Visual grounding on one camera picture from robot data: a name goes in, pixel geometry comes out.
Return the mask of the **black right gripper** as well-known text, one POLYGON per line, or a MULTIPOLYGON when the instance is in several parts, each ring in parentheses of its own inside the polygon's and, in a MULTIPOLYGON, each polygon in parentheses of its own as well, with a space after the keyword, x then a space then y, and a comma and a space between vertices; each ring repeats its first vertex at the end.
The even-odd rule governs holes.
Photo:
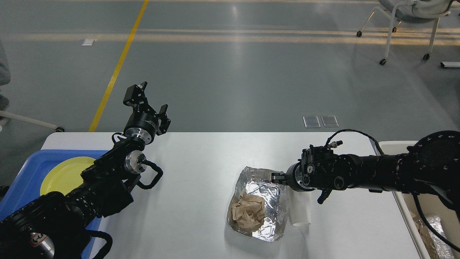
POLYGON ((271 173, 271 183, 288 185, 296 192, 305 192, 306 189, 299 183, 297 176, 301 176, 300 167, 301 163, 292 164, 286 173, 271 173))

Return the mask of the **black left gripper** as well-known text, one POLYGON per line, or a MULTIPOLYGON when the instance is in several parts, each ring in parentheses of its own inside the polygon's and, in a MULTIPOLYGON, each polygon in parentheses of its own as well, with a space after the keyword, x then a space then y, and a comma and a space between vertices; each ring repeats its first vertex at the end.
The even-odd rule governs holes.
POLYGON ((148 82, 134 84, 127 88, 123 104, 132 108, 128 123, 124 128, 124 136, 138 138, 148 145, 154 141, 155 136, 167 133, 171 120, 168 118, 168 104, 161 106, 157 113, 148 105, 145 89, 148 82))

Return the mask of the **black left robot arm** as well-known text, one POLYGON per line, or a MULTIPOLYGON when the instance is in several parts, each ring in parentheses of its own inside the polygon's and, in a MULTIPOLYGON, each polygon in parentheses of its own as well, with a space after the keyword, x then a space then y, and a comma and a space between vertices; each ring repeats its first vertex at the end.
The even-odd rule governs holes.
POLYGON ((117 214, 133 203, 132 190, 153 188, 163 170, 143 154, 155 136, 165 134, 171 120, 164 104, 156 112, 145 96, 148 83, 126 90, 123 104, 133 112, 113 148, 81 172, 82 184, 68 194, 41 195, 1 221, 2 259, 80 259, 92 238, 105 241, 94 256, 103 259, 113 238, 87 226, 117 214))

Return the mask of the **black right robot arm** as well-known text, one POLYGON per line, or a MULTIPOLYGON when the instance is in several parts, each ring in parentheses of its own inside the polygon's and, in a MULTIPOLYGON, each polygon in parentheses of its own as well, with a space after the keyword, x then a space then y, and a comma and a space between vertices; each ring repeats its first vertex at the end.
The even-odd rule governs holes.
POLYGON ((335 132, 322 146, 303 149, 301 158, 285 173, 272 173, 271 182, 286 185, 297 192, 321 190, 317 199, 322 204, 333 190, 364 188, 371 193, 396 191, 413 196, 423 223, 441 241, 455 251, 459 247, 437 232, 427 221, 418 196, 436 195, 443 205, 459 213, 460 133, 439 131, 430 134, 404 154, 387 155, 373 137, 377 155, 360 157, 338 155, 333 149, 343 141, 333 141, 335 132))

